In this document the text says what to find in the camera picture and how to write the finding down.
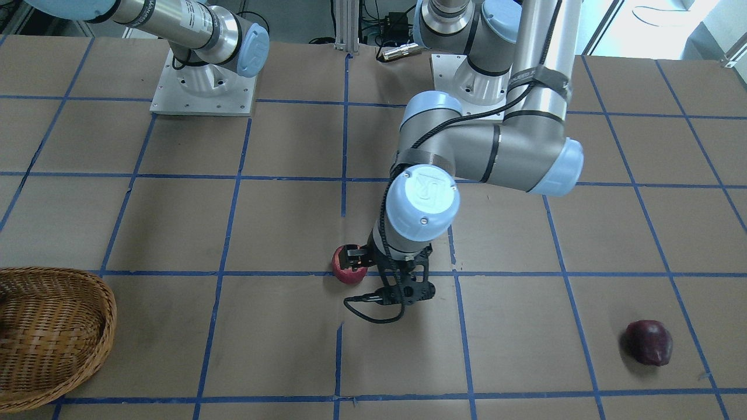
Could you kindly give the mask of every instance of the wicker basket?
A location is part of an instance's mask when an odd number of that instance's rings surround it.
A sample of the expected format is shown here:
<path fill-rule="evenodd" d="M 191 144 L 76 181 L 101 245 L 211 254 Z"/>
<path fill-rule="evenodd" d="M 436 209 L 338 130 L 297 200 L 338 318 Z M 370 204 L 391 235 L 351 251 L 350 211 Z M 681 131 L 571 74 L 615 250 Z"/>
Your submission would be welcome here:
<path fill-rule="evenodd" d="M 0 413 L 37 408 L 90 378 L 116 324 L 111 289 L 90 273 L 0 268 Z"/>

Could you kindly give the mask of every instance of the black cable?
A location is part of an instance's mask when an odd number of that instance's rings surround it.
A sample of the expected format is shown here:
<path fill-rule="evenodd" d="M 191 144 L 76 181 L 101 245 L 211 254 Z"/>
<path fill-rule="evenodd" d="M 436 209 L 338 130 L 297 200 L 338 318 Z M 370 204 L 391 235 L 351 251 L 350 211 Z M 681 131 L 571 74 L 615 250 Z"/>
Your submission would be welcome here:
<path fill-rule="evenodd" d="M 335 19 L 335 0 L 329 0 L 329 12 L 332 14 L 332 30 L 337 38 L 337 19 Z"/>
<path fill-rule="evenodd" d="M 397 18 L 397 20 L 394 21 L 394 23 L 391 23 L 388 28 L 386 28 L 386 31 L 381 36 L 381 44 L 376 43 L 379 45 L 379 51 L 376 52 L 376 61 L 384 62 L 384 59 L 381 58 L 381 49 L 384 48 L 384 44 L 386 43 L 386 36 L 389 34 L 389 31 L 394 27 L 397 26 L 397 23 L 402 22 L 402 18 L 407 16 L 408 13 L 410 13 L 413 9 L 415 9 L 415 6 L 418 4 L 413 4 L 409 9 L 405 10 L 405 13 L 402 13 L 400 17 Z"/>
<path fill-rule="evenodd" d="M 547 33 L 547 35 L 545 35 L 545 44 L 544 44 L 544 47 L 542 49 L 542 56 L 539 59 L 539 65 L 543 65 L 545 63 L 545 59 L 547 58 L 548 51 L 550 49 L 550 43 L 552 41 L 553 31 L 555 29 L 555 23 L 557 21 L 557 17 L 558 17 L 558 13 L 560 11 L 560 5 L 561 4 L 562 4 L 562 0 L 557 0 L 557 3 L 555 5 L 555 11 L 553 12 L 552 19 L 550 20 L 550 25 L 548 26 L 548 33 Z M 413 8 L 415 8 L 415 6 L 411 7 L 409 10 L 407 10 L 407 12 L 405 12 L 405 15 L 410 10 L 412 10 Z M 535 85 L 536 85 L 536 82 L 534 82 L 534 81 L 530 82 L 527 85 L 527 88 L 524 90 L 524 92 L 522 92 L 514 100 L 512 100 L 511 102 L 505 104 L 504 106 L 501 106 L 501 107 L 496 108 L 494 110 L 487 111 L 487 112 L 482 112 L 482 113 L 479 113 L 479 114 L 467 115 L 467 116 L 464 116 L 464 117 L 452 118 L 451 120 L 444 121 L 443 123 L 438 124 L 435 128 L 431 129 L 429 132 L 427 132 L 426 134 L 424 134 L 423 136 L 421 136 L 410 147 L 412 149 L 417 149 L 418 147 L 420 147 L 420 145 L 422 145 L 423 143 L 425 143 L 426 140 L 428 140 L 429 138 L 431 138 L 434 135 L 438 134 L 441 130 L 445 129 L 446 127 L 448 127 L 448 126 L 450 126 L 452 124 L 460 123 L 462 121 L 467 121 L 467 120 L 475 120 L 477 118 L 488 117 L 490 115 L 499 114 L 500 112 L 503 112 L 503 111 L 505 111 L 507 109 L 510 109 L 510 108 L 516 106 L 522 100 L 524 100 L 524 98 L 526 98 L 527 95 L 529 95 L 529 92 L 535 87 Z M 393 318 L 387 318 L 387 319 L 371 318 L 371 317 L 369 317 L 369 316 L 361 313 L 360 311 L 355 310 L 350 305 L 350 301 L 352 301 L 353 298 L 348 297 L 348 298 L 346 298 L 343 301 L 343 304 L 345 305 L 345 307 L 348 308 L 352 313 L 354 313 L 355 315 L 359 316 L 360 318 L 363 318 L 366 321 L 373 322 L 375 324 L 389 324 L 391 322 L 398 321 L 400 318 L 402 318 L 405 315 L 404 290 L 403 290 L 403 287 L 402 287 L 402 279 L 400 278 L 400 274 L 397 271 L 397 263 L 391 257 L 391 249 L 390 249 L 389 243 L 386 240 L 386 228 L 385 228 L 386 198 L 387 198 L 387 195 L 389 193 L 389 188 L 391 187 L 391 185 L 394 182 L 394 180 L 395 180 L 394 177 L 390 178 L 389 182 L 386 185 L 386 189 L 384 190 L 384 197 L 382 198 L 381 206 L 379 207 L 378 229 L 379 229 L 379 236 L 381 237 L 382 246 L 384 247 L 384 253 L 386 255 L 386 258 L 387 258 L 390 266 L 392 267 L 392 272 L 393 272 L 393 275 L 394 275 L 394 280 L 397 283 L 397 293 L 399 294 L 400 304 L 401 304 L 400 313 L 397 314 L 397 316 L 394 316 Z M 384 273 L 379 273 L 379 275 L 381 275 L 382 278 L 385 278 L 384 277 L 385 276 Z"/>
<path fill-rule="evenodd" d="M 246 13 L 246 14 L 251 14 L 251 15 L 254 15 L 254 16 L 257 16 L 257 17 L 259 17 L 259 19 L 262 19 L 262 22 L 264 22 L 264 26 L 265 26 L 265 28 L 267 29 L 267 33 L 268 33 L 268 34 L 270 33 L 270 24 L 269 24 L 269 23 L 267 23 L 267 19 L 265 19 L 265 18 L 264 18 L 264 16 L 262 16 L 261 14 L 259 14 L 259 13 L 256 13 L 256 12 L 250 12 L 250 11 L 248 11 L 248 10 L 242 10 L 241 12 L 239 12 L 239 13 L 236 13 L 236 15 L 237 15 L 237 16 L 241 16 L 241 15 L 243 15 L 243 14 L 245 14 L 245 13 Z"/>
<path fill-rule="evenodd" d="M 542 55 L 539 58 L 539 65 L 545 64 L 545 60 L 548 57 L 548 52 L 550 51 L 550 43 L 553 39 L 553 31 L 555 30 L 555 23 L 557 22 L 558 14 L 560 13 L 560 5 L 562 4 L 562 0 L 557 0 L 557 3 L 555 4 L 555 10 L 553 11 L 553 16 L 550 19 L 550 25 L 548 26 L 548 32 L 545 35 L 545 44 L 542 47 Z M 484 118 L 489 117 L 491 115 L 499 114 L 503 111 L 506 111 L 510 108 L 513 108 L 516 106 L 519 102 L 521 102 L 522 99 L 527 97 L 529 95 L 529 92 L 536 86 L 536 82 L 532 81 L 527 85 L 527 88 L 524 90 L 524 92 L 521 93 L 521 95 L 517 96 L 516 99 L 512 100 L 511 102 L 505 104 L 502 107 L 496 108 L 494 110 L 481 112 L 479 114 L 472 114 L 472 115 L 466 115 L 464 117 L 456 117 L 452 118 L 451 120 L 446 120 L 441 124 L 438 124 L 436 127 L 422 135 L 417 141 L 415 141 L 412 146 L 410 146 L 412 149 L 417 149 L 420 147 L 423 143 L 426 142 L 429 138 L 433 137 L 434 135 L 437 135 L 441 130 L 445 129 L 446 127 L 461 123 L 463 121 L 469 121 L 469 120 L 476 120 L 477 118 Z"/>

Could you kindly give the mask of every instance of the ur logo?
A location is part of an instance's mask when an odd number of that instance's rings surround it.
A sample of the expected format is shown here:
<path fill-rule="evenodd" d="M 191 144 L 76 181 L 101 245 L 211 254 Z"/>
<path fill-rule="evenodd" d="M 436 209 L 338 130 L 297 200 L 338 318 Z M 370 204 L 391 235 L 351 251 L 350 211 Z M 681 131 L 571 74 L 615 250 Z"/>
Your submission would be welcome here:
<path fill-rule="evenodd" d="M 416 193 L 421 204 L 428 207 L 436 206 L 444 180 L 419 174 L 415 181 Z"/>

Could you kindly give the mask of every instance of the grid square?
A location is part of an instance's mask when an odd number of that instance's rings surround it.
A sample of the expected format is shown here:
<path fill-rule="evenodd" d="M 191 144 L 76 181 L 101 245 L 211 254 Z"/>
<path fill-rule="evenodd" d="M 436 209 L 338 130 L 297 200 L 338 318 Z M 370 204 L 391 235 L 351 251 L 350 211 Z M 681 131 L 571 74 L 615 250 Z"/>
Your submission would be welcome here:
<path fill-rule="evenodd" d="M 634 189 L 580 186 L 550 207 L 568 271 L 664 270 Z"/>
<path fill-rule="evenodd" d="M 60 420 L 185 420 L 194 404 L 82 404 L 66 405 Z"/>
<path fill-rule="evenodd" d="M 85 37 L 8 37 L 0 49 L 0 95 L 64 95 L 90 41 Z"/>
<path fill-rule="evenodd" d="M 0 176 L 0 214 L 5 215 L 5 210 L 13 201 L 16 190 L 21 184 L 22 176 Z"/>
<path fill-rule="evenodd" d="M 343 221 L 343 242 L 365 245 L 379 220 L 385 182 L 348 182 L 347 212 Z M 428 258 L 430 271 L 451 271 L 451 247 L 448 232 L 431 241 L 433 253 Z"/>
<path fill-rule="evenodd" d="M 747 419 L 747 395 L 721 395 L 731 419 Z"/>
<path fill-rule="evenodd" d="M 589 391 L 562 277 L 460 277 L 475 392 Z"/>
<path fill-rule="evenodd" d="M 50 420 L 55 412 L 53 406 L 42 406 L 35 410 L 22 411 L 20 413 L 4 414 L 4 420 Z"/>
<path fill-rule="evenodd" d="M 418 93 L 433 90 L 431 54 L 380 63 L 378 49 L 361 45 L 360 54 L 350 59 L 350 101 L 404 105 Z"/>
<path fill-rule="evenodd" d="M 0 170 L 28 169 L 59 107 L 60 101 L 0 99 Z"/>
<path fill-rule="evenodd" d="M 672 271 L 747 272 L 747 235 L 723 191 L 642 188 Z"/>
<path fill-rule="evenodd" d="M 747 388 L 747 283 L 686 277 L 677 284 L 716 383 Z"/>
<path fill-rule="evenodd" d="M 345 56 L 331 45 L 273 42 L 257 79 L 257 98 L 343 101 Z"/>
<path fill-rule="evenodd" d="M 117 345 L 101 371 L 68 396 L 194 397 L 216 278 L 105 280 L 117 296 Z"/>
<path fill-rule="evenodd" d="M 477 416 L 500 420 L 599 420 L 599 411 L 594 398 L 477 400 Z"/>
<path fill-rule="evenodd" d="M 371 324 L 345 311 L 342 340 L 342 395 L 467 392 L 462 334 L 454 280 L 431 277 L 436 297 L 410 306 L 394 324 Z M 366 277 L 348 295 L 381 287 Z M 390 318 L 399 306 L 354 304 L 375 318 Z"/>
<path fill-rule="evenodd" d="M 247 123 L 239 117 L 159 116 L 140 173 L 235 176 Z"/>
<path fill-rule="evenodd" d="M 288 420 L 331 419 L 334 404 L 330 403 L 251 403 L 202 404 L 201 420 Z"/>
<path fill-rule="evenodd" d="M 655 61 L 588 56 L 586 62 L 607 111 L 681 114 Z"/>
<path fill-rule="evenodd" d="M 329 271 L 340 199 L 339 182 L 242 181 L 226 269 Z"/>
<path fill-rule="evenodd" d="M 347 175 L 388 178 L 405 109 L 351 106 L 347 114 Z"/>
<path fill-rule="evenodd" d="M 138 179 L 107 268 L 217 270 L 233 188 L 232 180 Z"/>
<path fill-rule="evenodd" d="M 168 52 L 166 40 L 97 37 L 71 95 L 150 99 Z"/>
<path fill-rule="evenodd" d="M 340 404 L 340 420 L 446 420 L 469 419 L 467 400 L 440 401 L 345 401 Z"/>
<path fill-rule="evenodd" d="M 690 121 L 722 182 L 747 185 L 747 120 Z"/>
<path fill-rule="evenodd" d="M 343 107 L 258 103 L 245 175 L 342 175 Z"/>
<path fill-rule="evenodd" d="M 684 118 L 611 117 L 636 182 L 715 184 Z"/>
<path fill-rule="evenodd" d="M 148 104 L 70 101 L 34 170 L 132 173 L 150 120 Z"/>
<path fill-rule="evenodd" d="M 583 146 L 580 181 L 630 182 L 604 115 L 569 114 L 565 122 L 565 135 L 580 141 Z"/>
<path fill-rule="evenodd" d="M 461 184 L 459 192 L 457 270 L 560 270 L 542 197 L 483 184 Z"/>
<path fill-rule="evenodd" d="M 127 179 L 32 176 L 0 234 L 0 265 L 98 270 Z"/>
<path fill-rule="evenodd" d="M 205 395 L 332 395 L 345 289 L 334 277 L 224 278 Z"/>
<path fill-rule="evenodd" d="M 710 388 L 699 380 L 703 364 L 668 278 L 572 277 L 571 287 L 599 389 Z M 642 319 L 660 321 L 672 334 L 668 365 L 641 365 L 621 350 L 628 324 Z"/>
<path fill-rule="evenodd" d="M 662 60 L 659 64 L 688 115 L 747 117 L 747 95 L 734 69 L 710 60 Z"/>
<path fill-rule="evenodd" d="M 714 395 L 643 395 L 605 397 L 608 420 L 698 419 L 723 420 Z"/>
<path fill-rule="evenodd" d="M 573 96 L 568 109 L 571 111 L 601 112 L 602 107 L 599 105 L 599 98 L 597 98 L 597 93 L 594 91 L 589 73 L 586 71 L 580 55 L 577 55 L 573 61 L 572 72 Z"/>
<path fill-rule="evenodd" d="M 729 197 L 740 213 L 742 221 L 747 223 L 747 190 L 729 190 Z"/>

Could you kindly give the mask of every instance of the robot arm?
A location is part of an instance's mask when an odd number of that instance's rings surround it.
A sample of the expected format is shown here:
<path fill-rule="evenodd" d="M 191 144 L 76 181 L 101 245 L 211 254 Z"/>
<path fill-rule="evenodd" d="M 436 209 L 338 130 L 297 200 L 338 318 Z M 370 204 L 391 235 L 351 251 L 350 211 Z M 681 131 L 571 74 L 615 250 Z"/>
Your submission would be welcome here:
<path fill-rule="evenodd" d="M 267 31 L 220 6 L 197 0 L 27 0 L 63 19 L 113 20 L 169 40 L 175 57 L 188 63 L 194 53 L 243 77 L 256 76 L 270 48 Z"/>
<path fill-rule="evenodd" d="M 447 93 L 430 91 L 412 98 L 368 243 L 338 248 L 332 261 L 344 282 L 359 281 L 371 265 L 382 276 L 384 287 L 347 298 L 348 309 L 367 321 L 386 323 L 401 318 L 406 306 L 433 297 L 427 259 L 430 242 L 448 229 L 459 207 L 454 176 L 554 196 L 575 186 L 583 149 L 565 137 L 564 122 L 580 6 L 581 0 L 524 0 L 516 28 L 512 0 L 485 0 L 481 7 L 472 0 L 418 4 L 418 43 L 468 54 L 465 62 L 473 81 L 511 70 L 506 104 L 462 115 L 460 101 Z M 500 112 L 505 112 L 502 124 L 480 119 Z M 422 281 L 412 274 L 417 266 L 423 267 Z M 387 281 L 386 272 L 395 284 Z M 400 314 L 372 319 L 350 305 L 361 301 L 398 303 Z"/>

